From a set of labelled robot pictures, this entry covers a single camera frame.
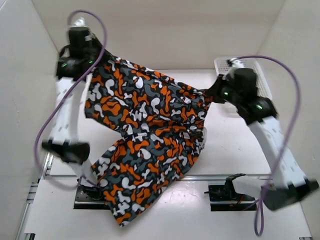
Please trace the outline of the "orange camouflage shorts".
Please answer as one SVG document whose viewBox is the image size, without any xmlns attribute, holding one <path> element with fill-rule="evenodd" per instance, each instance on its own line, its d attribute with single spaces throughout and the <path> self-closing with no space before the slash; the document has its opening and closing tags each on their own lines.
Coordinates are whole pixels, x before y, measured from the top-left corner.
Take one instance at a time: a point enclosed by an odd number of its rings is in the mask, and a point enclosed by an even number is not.
<svg viewBox="0 0 320 240">
<path fill-rule="evenodd" d="M 124 227 L 194 165 L 206 142 L 205 90 L 106 52 L 84 114 L 120 134 L 92 165 L 106 205 Z"/>
</svg>

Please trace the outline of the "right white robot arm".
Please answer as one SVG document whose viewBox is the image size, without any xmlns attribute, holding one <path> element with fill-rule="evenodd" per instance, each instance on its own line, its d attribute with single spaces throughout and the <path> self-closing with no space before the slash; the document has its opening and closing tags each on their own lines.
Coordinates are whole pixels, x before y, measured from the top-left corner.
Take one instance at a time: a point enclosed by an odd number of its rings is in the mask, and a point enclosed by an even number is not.
<svg viewBox="0 0 320 240">
<path fill-rule="evenodd" d="M 260 198 L 269 210 L 277 211 L 302 201 L 320 186 L 316 179 L 308 179 L 284 142 L 277 110 L 269 98 L 258 95 L 257 78 L 251 68 L 234 68 L 228 74 L 219 74 L 205 93 L 214 103 L 235 106 L 257 139 L 271 170 L 271 182 L 242 173 L 228 177 L 226 197 L 236 200 L 244 194 Z"/>
</svg>

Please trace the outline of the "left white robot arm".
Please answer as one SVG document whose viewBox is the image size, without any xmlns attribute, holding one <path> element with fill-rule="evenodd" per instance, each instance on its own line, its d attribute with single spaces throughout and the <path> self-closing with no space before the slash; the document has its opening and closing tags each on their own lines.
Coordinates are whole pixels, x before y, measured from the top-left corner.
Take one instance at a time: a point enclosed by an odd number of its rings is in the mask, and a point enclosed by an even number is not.
<svg viewBox="0 0 320 240">
<path fill-rule="evenodd" d="M 69 44 L 61 50 L 56 66 L 56 107 L 50 120 L 54 126 L 41 147 L 67 164 L 78 178 L 79 185 L 88 187 L 87 194 L 100 200 L 105 188 L 97 183 L 89 161 L 90 145 L 78 138 L 80 101 L 86 88 L 86 78 L 101 60 L 105 48 L 87 26 L 72 26 L 68 30 Z"/>
</svg>

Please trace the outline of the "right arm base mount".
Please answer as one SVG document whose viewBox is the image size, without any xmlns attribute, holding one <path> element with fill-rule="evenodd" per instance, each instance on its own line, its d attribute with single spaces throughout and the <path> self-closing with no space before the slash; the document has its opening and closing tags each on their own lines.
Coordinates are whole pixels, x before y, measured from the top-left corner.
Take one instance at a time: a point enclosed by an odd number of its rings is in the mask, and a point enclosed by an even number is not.
<svg viewBox="0 0 320 240">
<path fill-rule="evenodd" d="M 204 194 L 209 196 L 211 212 L 256 211 L 257 200 L 249 195 L 235 192 L 233 180 L 246 176 L 237 173 L 228 176 L 223 183 L 211 183 Z"/>
</svg>

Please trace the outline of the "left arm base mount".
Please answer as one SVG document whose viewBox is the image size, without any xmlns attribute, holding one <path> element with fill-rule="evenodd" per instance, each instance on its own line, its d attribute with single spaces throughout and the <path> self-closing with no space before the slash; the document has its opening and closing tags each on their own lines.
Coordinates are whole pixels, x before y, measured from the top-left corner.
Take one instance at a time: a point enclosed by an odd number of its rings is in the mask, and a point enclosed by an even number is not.
<svg viewBox="0 0 320 240">
<path fill-rule="evenodd" d="M 76 210 L 110 210 L 102 190 L 79 185 L 76 189 L 73 208 Z"/>
</svg>

